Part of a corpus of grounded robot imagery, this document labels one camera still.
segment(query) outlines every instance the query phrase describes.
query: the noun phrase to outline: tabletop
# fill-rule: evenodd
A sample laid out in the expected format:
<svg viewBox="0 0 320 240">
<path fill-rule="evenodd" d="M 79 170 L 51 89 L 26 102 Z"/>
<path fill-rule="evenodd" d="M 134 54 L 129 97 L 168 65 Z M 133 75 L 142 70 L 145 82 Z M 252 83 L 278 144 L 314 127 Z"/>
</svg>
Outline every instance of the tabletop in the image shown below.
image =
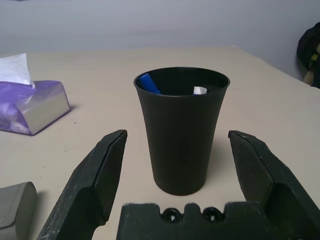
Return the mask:
<svg viewBox="0 0 320 240">
<path fill-rule="evenodd" d="M 61 81 L 72 111 L 35 136 L 0 131 L 0 187 L 34 183 L 39 200 L 35 240 L 76 166 L 104 136 L 128 131 L 120 182 L 109 221 L 94 240 L 115 240 L 125 203 L 157 203 L 160 211 L 187 203 L 221 211 L 244 201 L 228 139 L 239 130 L 264 141 L 320 206 L 320 92 L 237 47 L 143 48 L 99 52 L 27 53 L 31 77 Z M 207 180 L 189 196 L 160 190 L 152 176 L 147 135 L 134 78 L 173 66 L 212 69 L 231 84 L 218 118 Z"/>
</svg>

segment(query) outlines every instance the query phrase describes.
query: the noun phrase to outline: screw hole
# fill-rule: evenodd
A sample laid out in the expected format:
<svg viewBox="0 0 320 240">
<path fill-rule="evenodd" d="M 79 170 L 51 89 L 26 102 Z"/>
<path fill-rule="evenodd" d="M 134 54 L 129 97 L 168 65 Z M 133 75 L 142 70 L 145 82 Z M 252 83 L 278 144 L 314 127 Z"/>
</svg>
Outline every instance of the screw hole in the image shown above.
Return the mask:
<svg viewBox="0 0 320 240">
<path fill-rule="evenodd" d="M 182 219 L 181 213 L 176 208 L 167 208 L 162 214 L 162 218 L 168 223 L 177 223 Z"/>
<path fill-rule="evenodd" d="M 202 215 L 211 223 L 219 223 L 224 219 L 223 214 L 215 207 L 207 207 Z"/>
</svg>

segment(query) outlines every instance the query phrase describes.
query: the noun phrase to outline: purple tissue box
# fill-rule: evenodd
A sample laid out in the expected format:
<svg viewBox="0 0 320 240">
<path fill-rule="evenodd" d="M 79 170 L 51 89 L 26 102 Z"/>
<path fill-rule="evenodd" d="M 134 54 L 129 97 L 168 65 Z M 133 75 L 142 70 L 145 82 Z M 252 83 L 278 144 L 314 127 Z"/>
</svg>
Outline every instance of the purple tissue box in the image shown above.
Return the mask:
<svg viewBox="0 0 320 240">
<path fill-rule="evenodd" d="M 0 82 L 0 130 L 35 135 L 70 111 L 61 82 L 34 84 Z"/>
</svg>

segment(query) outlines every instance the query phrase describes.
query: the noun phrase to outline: white tissue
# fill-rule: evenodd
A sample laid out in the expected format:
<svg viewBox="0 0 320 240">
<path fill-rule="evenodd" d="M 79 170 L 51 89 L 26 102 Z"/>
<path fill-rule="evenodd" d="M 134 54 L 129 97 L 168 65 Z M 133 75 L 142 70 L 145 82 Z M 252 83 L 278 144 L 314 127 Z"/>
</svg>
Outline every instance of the white tissue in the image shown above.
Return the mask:
<svg viewBox="0 0 320 240">
<path fill-rule="evenodd" d="M 201 95 L 201 94 L 206 94 L 206 93 L 207 93 L 207 89 L 202 86 L 195 86 L 193 88 L 194 95 Z"/>
<path fill-rule="evenodd" d="M 0 82 L 35 86 L 30 77 L 25 53 L 0 58 Z"/>
</svg>

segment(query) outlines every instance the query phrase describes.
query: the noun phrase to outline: gray case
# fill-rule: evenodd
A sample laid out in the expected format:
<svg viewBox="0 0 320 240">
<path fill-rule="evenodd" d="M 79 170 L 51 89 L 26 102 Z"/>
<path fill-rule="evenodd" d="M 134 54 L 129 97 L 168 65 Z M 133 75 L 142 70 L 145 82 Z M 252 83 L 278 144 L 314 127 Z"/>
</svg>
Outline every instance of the gray case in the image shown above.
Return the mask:
<svg viewBox="0 0 320 240">
<path fill-rule="evenodd" d="M 26 240 L 37 203 L 32 182 L 0 188 L 0 240 Z"/>
</svg>

